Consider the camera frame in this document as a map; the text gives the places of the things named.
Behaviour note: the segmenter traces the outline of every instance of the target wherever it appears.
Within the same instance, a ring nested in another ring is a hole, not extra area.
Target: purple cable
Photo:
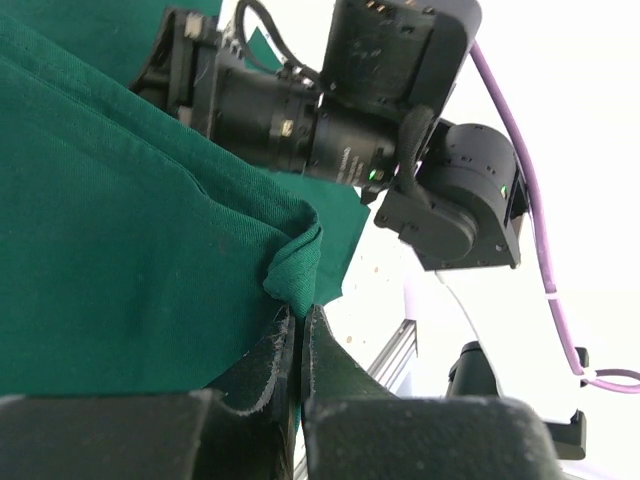
[[[576,352],[575,345],[571,339],[571,333],[569,332],[569,326],[565,319],[562,305],[557,298],[557,288],[555,282],[555,275],[553,272],[553,264],[551,261],[549,237],[547,235],[547,226],[544,215],[544,208],[542,204],[542,193],[540,192],[540,185],[538,184],[538,178],[536,176],[535,169],[533,167],[533,161],[529,155],[527,145],[522,138],[518,124],[513,118],[511,109],[507,104],[500,87],[498,86],[496,79],[487,64],[482,51],[478,44],[475,44],[471,48],[471,59],[476,65],[480,77],[484,82],[489,95],[493,100],[493,103],[498,110],[498,114],[504,123],[511,141],[513,142],[516,154],[520,158],[522,171],[524,174],[525,182],[527,184],[527,190],[529,194],[529,203],[531,205],[531,218],[533,221],[533,235],[536,245],[536,253],[538,257],[538,264],[540,265],[540,273],[542,275],[542,283],[544,285],[544,291],[549,297],[549,308],[551,309],[551,315],[553,321],[558,330],[560,342],[571,370],[575,375],[582,376],[585,374],[582,365],[580,364],[580,357]],[[587,383],[604,390],[609,390],[618,393],[640,393],[640,384],[638,385],[620,385],[605,380],[600,380],[600,377],[627,377],[630,379],[640,381],[640,372],[634,372],[632,370],[624,369],[605,369],[596,370],[596,379],[585,379]]]

